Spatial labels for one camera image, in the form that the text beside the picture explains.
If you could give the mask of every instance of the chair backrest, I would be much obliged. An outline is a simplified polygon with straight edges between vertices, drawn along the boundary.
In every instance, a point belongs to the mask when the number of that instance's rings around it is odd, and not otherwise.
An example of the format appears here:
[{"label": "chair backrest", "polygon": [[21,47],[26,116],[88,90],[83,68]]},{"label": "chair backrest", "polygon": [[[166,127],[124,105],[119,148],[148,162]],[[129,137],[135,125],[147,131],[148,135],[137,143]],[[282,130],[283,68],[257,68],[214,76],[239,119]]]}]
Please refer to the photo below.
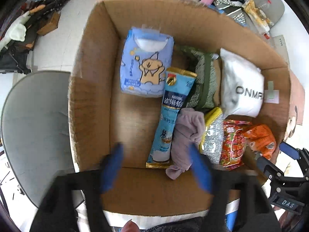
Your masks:
[{"label": "chair backrest", "polygon": [[[74,172],[68,125],[69,72],[31,73],[3,106],[3,146],[21,188],[38,207],[58,170]],[[74,193],[77,207],[83,197]]]}]

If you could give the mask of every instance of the cardboard box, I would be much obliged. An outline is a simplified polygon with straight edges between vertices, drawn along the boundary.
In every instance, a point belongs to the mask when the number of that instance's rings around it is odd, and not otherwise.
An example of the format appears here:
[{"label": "cardboard box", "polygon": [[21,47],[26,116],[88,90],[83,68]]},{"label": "cardboard box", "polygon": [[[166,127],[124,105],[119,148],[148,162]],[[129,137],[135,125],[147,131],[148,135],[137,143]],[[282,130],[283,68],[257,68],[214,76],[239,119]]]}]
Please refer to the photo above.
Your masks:
[{"label": "cardboard box", "polygon": [[47,33],[57,29],[59,19],[60,19],[60,14],[54,11],[54,13],[52,14],[52,17],[46,22],[46,24],[43,27],[41,27],[37,31],[37,34],[40,36],[45,36]]},{"label": "cardboard box", "polygon": [[[105,210],[143,216],[206,210],[212,196],[197,186],[190,171],[171,180],[165,170],[145,167],[162,99],[127,95],[119,88],[124,39],[132,26],[142,25],[173,36],[176,44],[216,53],[225,48],[258,66],[265,77],[265,89],[268,81],[273,81],[274,89],[279,90],[279,104],[264,103],[257,118],[245,118],[267,124],[278,143],[284,137],[289,118],[291,85],[287,63],[249,29],[195,2],[104,0],[93,8],[69,86],[74,162],[81,171],[90,169],[121,141],[125,159],[114,188],[103,195]],[[183,65],[175,52],[172,65]],[[237,191],[230,191],[230,200],[237,197]]]}]

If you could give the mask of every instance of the blue diaper package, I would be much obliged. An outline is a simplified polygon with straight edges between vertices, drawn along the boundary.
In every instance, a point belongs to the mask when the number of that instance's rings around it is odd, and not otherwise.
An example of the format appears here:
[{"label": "blue diaper package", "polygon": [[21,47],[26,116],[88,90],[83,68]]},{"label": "blue diaper package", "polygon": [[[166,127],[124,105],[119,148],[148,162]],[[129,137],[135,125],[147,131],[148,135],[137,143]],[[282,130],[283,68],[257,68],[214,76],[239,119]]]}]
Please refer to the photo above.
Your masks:
[{"label": "blue diaper package", "polygon": [[186,100],[197,74],[175,67],[167,69],[160,121],[155,132],[146,168],[169,167],[171,141],[177,114]]},{"label": "blue diaper package", "polygon": [[151,29],[131,28],[120,66],[122,92],[162,97],[166,69],[171,66],[174,39]]}]

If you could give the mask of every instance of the green cloth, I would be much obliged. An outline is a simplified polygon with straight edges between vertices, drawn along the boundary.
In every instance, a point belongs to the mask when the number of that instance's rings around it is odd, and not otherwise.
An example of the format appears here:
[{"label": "green cloth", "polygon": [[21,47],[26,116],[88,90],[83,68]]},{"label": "green cloth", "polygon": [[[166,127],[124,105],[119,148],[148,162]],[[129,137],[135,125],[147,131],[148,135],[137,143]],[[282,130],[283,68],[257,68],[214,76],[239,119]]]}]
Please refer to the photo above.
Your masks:
[{"label": "green cloth", "polygon": [[194,108],[197,111],[202,108],[214,108],[213,96],[217,89],[214,55],[189,46],[177,46],[176,48],[188,58],[188,70],[197,74],[183,106]]}]

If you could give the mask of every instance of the lavender cloth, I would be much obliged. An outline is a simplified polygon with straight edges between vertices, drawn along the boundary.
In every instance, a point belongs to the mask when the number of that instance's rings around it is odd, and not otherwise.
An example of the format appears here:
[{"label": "lavender cloth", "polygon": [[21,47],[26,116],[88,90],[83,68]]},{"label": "lavender cloth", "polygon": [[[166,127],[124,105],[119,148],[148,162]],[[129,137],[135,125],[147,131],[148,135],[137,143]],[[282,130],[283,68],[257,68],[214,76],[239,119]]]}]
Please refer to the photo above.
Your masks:
[{"label": "lavender cloth", "polygon": [[175,180],[181,173],[191,167],[192,161],[188,148],[194,143],[198,149],[205,129],[203,113],[197,112],[193,108],[180,110],[171,144],[171,157],[174,165],[171,165],[165,171],[169,178]]}]

